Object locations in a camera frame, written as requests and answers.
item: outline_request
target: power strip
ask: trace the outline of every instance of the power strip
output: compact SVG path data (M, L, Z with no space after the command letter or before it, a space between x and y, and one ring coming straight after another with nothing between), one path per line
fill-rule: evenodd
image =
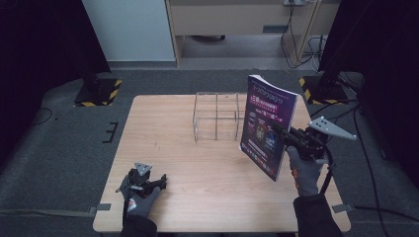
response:
M294 6L304 6L307 4L307 0L284 0L284 6L290 6L291 4Z

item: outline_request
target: gray glove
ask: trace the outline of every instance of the gray glove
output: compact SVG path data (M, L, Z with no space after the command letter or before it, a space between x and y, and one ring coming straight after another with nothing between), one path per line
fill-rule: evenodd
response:
M128 199L126 208L126 215L148 217L154 201L159 196L161 190L159 187L154 188L153 192L146 198L140 197L135 191L129 188L128 176L124 177L120 186L120 191L123 193L124 199Z
M317 180L323 165L300 159L298 151L293 146L287 148L287 153L290 156L290 168L298 195L300 197L317 195Z
M142 198L136 193L133 193L129 198L128 207L126 210L127 216L139 215L143 217L148 217L151 207L154 204L154 201L157 199L161 190L159 187L154 188L151 195L146 198Z

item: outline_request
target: gray carpet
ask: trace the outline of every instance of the gray carpet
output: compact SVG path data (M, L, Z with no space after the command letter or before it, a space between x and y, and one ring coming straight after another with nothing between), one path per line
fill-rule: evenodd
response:
M13 159L0 176L0 209L54 209L85 212L102 195L132 99L137 95L195 94L202 91L245 92L247 75L260 74L269 82L302 94L298 79L313 71L281 70L141 70L115 71L123 84L111 106L77 108L73 100L81 80L45 94L34 125L22 138ZM355 98L347 91L350 98ZM315 117L339 116L357 103L329 107ZM322 106L308 106L314 113ZM356 132L353 113L337 125ZM419 191L395 161L383 160L374 135L359 111L356 121L377 183L382 208L419 218ZM118 122L112 143L107 130ZM344 202L375 207L372 178L361 139L332 138L329 148L336 162L334 179ZM349 212L352 229L345 236L384 236L377 212ZM384 213L389 236L415 236L419 224L396 214ZM99 236L93 217L1 216L0 236Z

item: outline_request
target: book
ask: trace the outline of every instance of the book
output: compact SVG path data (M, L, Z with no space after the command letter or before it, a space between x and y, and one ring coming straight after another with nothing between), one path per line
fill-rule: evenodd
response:
M278 88L260 75L249 75L240 149L273 181L284 156L283 140L274 132L276 121L290 130L297 94Z

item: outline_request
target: black and yellow tape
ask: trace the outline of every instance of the black and yellow tape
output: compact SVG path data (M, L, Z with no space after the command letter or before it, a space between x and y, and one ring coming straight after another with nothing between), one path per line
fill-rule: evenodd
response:
M80 103L75 103L74 106L76 107L96 107L96 106L108 106L110 105L114 99L115 96L118 93L118 90L120 89L121 84L123 83L123 80L116 80L115 85L113 87L113 90L109 96L109 99L107 101L102 102L92 102L92 101L84 101Z
M299 85L301 86L302 92L305 95L305 99L307 100L309 105L344 105L345 103L342 103L337 100L315 100L311 97L311 93L309 88L307 87L307 84L305 83L304 78L299 79Z

